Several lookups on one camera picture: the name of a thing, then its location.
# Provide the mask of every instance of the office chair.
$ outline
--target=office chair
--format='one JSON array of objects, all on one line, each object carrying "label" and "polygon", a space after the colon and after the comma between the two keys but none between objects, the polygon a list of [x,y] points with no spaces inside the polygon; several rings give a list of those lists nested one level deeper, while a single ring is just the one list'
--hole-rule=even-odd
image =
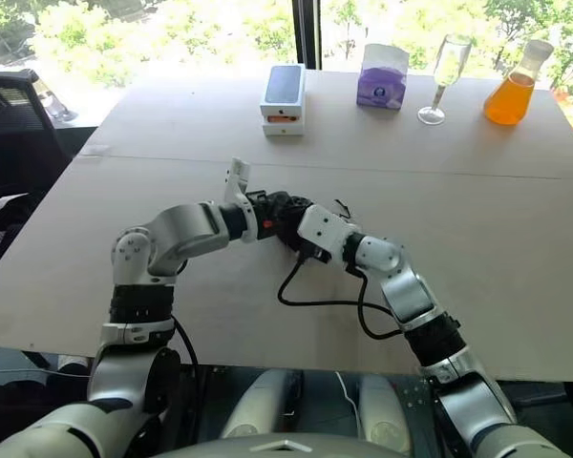
[{"label": "office chair", "polygon": [[33,84],[33,70],[0,72],[0,258],[72,157],[61,148]]},{"label": "office chair", "polygon": [[49,191],[72,157],[55,135],[33,70],[0,72],[0,197]]}]

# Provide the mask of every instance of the wine glass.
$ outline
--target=wine glass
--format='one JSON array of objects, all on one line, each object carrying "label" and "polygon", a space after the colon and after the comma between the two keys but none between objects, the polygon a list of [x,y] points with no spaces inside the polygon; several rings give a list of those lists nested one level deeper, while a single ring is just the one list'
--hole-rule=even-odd
[{"label": "wine glass", "polygon": [[418,111],[418,119],[429,125],[441,124],[446,118],[438,107],[439,100],[447,86],[455,84],[460,78],[462,69],[465,67],[469,51],[471,50],[471,38],[459,33],[446,35],[437,52],[437,62],[435,63],[435,83],[437,92],[430,107],[421,108]]}]

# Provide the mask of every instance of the purple tissue box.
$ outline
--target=purple tissue box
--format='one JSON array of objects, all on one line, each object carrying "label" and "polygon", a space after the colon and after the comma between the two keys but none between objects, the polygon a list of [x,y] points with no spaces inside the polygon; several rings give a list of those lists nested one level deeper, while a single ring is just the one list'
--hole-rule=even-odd
[{"label": "purple tissue box", "polygon": [[403,104],[409,55],[395,47],[368,45],[359,75],[356,103],[399,110]]}]

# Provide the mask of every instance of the white cap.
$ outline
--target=white cap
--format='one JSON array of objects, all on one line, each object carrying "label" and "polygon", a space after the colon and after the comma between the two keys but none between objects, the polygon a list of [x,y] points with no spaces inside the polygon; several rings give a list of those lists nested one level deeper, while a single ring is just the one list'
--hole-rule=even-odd
[{"label": "white cap", "polygon": [[531,40],[524,48],[524,55],[530,59],[544,62],[554,52],[554,47],[547,41]]}]

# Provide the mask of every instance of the smartphone box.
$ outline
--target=smartphone box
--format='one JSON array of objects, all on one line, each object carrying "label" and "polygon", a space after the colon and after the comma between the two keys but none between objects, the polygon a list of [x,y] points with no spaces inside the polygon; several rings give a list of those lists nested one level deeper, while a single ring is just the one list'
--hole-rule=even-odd
[{"label": "smartphone box", "polygon": [[305,92],[306,67],[304,64],[273,66],[261,99],[262,116],[301,117]]},{"label": "smartphone box", "polygon": [[[273,66],[260,108],[265,135],[303,135],[306,119],[306,67],[303,64]],[[296,119],[269,122],[271,116]]]}]

